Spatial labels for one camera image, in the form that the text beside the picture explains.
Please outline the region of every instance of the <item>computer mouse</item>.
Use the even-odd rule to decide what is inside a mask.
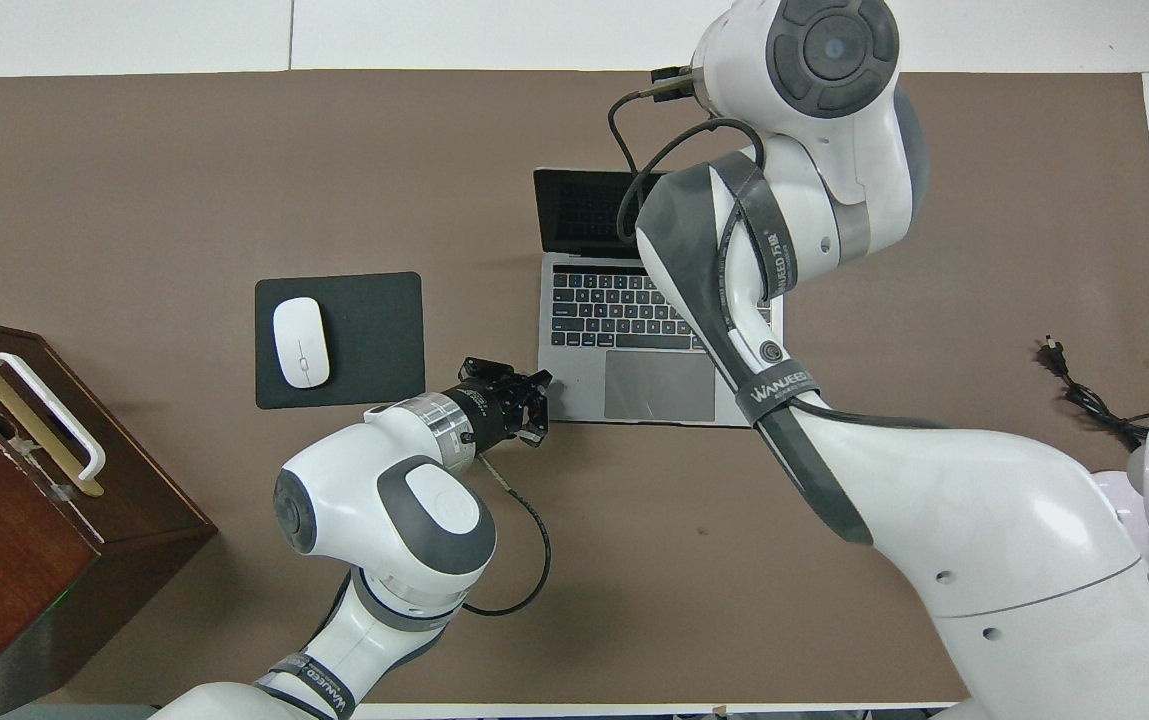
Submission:
[[[310,297],[291,297],[272,310],[272,339],[285,382],[299,389],[330,379],[330,354],[321,305]]]

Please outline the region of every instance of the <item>brown wooden box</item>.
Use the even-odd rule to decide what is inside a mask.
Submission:
[[[56,460],[62,448],[77,464],[90,454],[0,367],[34,413],[25,420],[0,397],[1,715],[64,684],[217,531],[43,338],[0,327],[0,353],[21,357],[106,452],[94,477],[103,495],[91,497],[68,475],[71,459]],[[47,432],[25,421],[62,447],[29,450]]]

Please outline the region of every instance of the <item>white wall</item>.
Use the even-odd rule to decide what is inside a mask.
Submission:
[[[890,0],[913,72],[1141,72],[1149,0]],[[646,69],[728,0],[0,0],[0,76]]]

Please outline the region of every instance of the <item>brown tabletop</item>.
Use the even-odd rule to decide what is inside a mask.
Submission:
[[[170,700],[298,650],[342,574],[272,516],[277,469],[360,407],[254,405],[254,282],[422,274],[430,389],[464,356],[533,369],[534,167],[618,168],[606,109],[643,73],[286,72],[0,79],[0,324],[43,334],[221,534],[65,689]],[[911,235],[794,291],[788,347],[831,404],[1008,429],[1089,469],[1126,451],[1032,363],[1149,411],[1149,149],[1136,76],[911,76],[930,199]],[[620,114],[647,156],[692,102]],[[665,167],[710,158],[696,140]],[[500,446],[552,581],[461,616],[378,702],[957,700],[909,584],[818,521],[748,429],[556,425]],[[529,591],[500,528],[473,603]]]

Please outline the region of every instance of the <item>black cable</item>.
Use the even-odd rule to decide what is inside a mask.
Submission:
[[[637,175],[637,160],[633,158],[632,150],[629,149],[629,142],[623,140],[623,133],[619,132],[619,124],[615,122],[614,117],[624,104],[627,104],[633,100],[642,99],[642,96],[643,95],[639,90],[633,90],[632,92],[629,92],[629,94],[619,96],[614,104],[610,104],[610,111],[606,116],[606,122],[610,124],[610,136],[614,136],[614,141],[619,145],[619,150],[623,150],[623,157],[629,162],[629,172],[633,176]],[[630,198],[630,195],[624,195],[624,200],[626,200],[626,198]],[[641,211],[641,206],[646,201],[646,193],[643,193],[643,188],[637,188],[635,199],[637,212],[639,212]]]
[[[623,140],[623,133],[619,132],[618,123],[614,122],[614,115],[618,113],[624,104],[632,102],[633,100],[641,99],[641,91],[633,90],[624,96],[619,96],[619,100],[615,104],[610,104],[610,113],[607,115],[606,119],[610,123],[610,136],[614,136],[614,140],[619,144],[619,150],[623,150],[623,156],[629,161],[629,170],[632,170],[632,175],[637,173],[637,161],[632,158],[632,150],[629,150],[629,144]]]
[[[1149,419],[1149,413],[1119,418],[1112,413],[1098,393],[1073,381],[1067,370],[1067,357],[1063,355],[1063,342],[1055,341],[1052,336],[1044,336],[1044,342],[1036,350],[1036,359],[1067,386],[1063,392],[1063,400],[1080,407],[1090,419],[1117,434],[1128,450],[1135,451],[1144,443],[1149,425],[1140,425],[1138,420]]]
[[[534,524],[538,525],[538,533],[543,536],[543,573],[542,575],[539,575],[538,583],[534,584],[534,589],[532,589],[532,591],[529,591],[529,596],[525,596],[525,598],[516,603],[516,605],[504,607],[502,610],[483,610],[481,607],[469,605],[469,603],[463,603],[463,609],[468,612],[475,612],[475,614],[478,616],[486,616],[486,618],[500,618],[501,616],[510,616],[512,612],[519,611],[529,605],[529,603],[533,602],[534,598],[538,597],[538,594],[542,591],[543,584],[547,584],[547,575],[548,573],[552,573],[552,539],[547,536],[547,525],[543,524],[542,518],[539,518],[538,511],[534,510],[534,506],[530,505],[529,501],[522,497],[518,491],[510,486],[507,486],[504,479],[498,474],[498,472],[493,469],[493,465],[489,464],[489,460],[484,459],[484,456],[479,456],[479,460],[483,462],[486,470],[489,470],[489,473],[498,480],[498,483],[501,483],[502,488],[506,489],[507,495],[514,496],[516,502],[519,502],[520,505],[529,511],[529,514],[534,519]]]
[[[638,192],[641,192],[643,183],[646,181],[646,178],[650,177],[653,169],[658,167],[658,163],[661,163],[666,155],[671,154],[671,150],[674,150],[681,142],[689,140],[691,137],[697,136],[697,133],[714,131],[717,127],[733,127],[737,129],[737,131],[742,132],[743,136],[747,136],[748,140],[751,140],[754,155],[756,155],[756,167],[762,170],[765,169],[765,141],[762,141],[761,136],[757,136],[756,129],[749,126],[747,123],[743,123],[742,119],[703,119],[703,122],[699,123],[696,126],[689,127],[679,136],[671,138],[671,141],[662,147],[662,150],[658,150],[655,156],[653,156],[650,163],[646,164],[646,167],[641,169],[641,172],[638,172],[637,177],[632,178],[632,184],[630,184],[629,191],[623,193],[623,201],[619,202],[618,217],[614,220],[614,229],[615,232],[619,233],[619,240],[623,242],[633,241],[633,233],[624,232],[623,220],[626,218],[626,215],[629,215],[629,201],[637,196]]]
[[[333,598],[333,602],[330,603],[330,610],[326,612],[326,616],[324,616],[324,618],[321,619],[321,624],[317,625],[317,629],[313,630],[313,635],[310,635],[310,637],[308,638],[309,643],[313,642],[313,640],[321,634],[321,630],[326,629],[326,625],[330,624],[330,620],[333,620],[333,616],[336,616],[338,606],[342,605],[342,596],[345,593],[347,593],[347,580],[350,580],[350,570],[347,570],[346,573],[344,573],[342,582],[338,583],[338,591],[336,593],[336,597]]]
[[[830,407],[817,407],[805,402],[800,397],[793,397],[788,405],[795,407],[802,413],[809,413],[826,420],[838,423],[849,423],[854,425],[872,425],[877,428],[904,428],[904,429],[948,429],[948,425],[935,423],[934,420],[923,420],[920,418],[886,418],[880,415],[855,415],[845,411],[833,410]]]

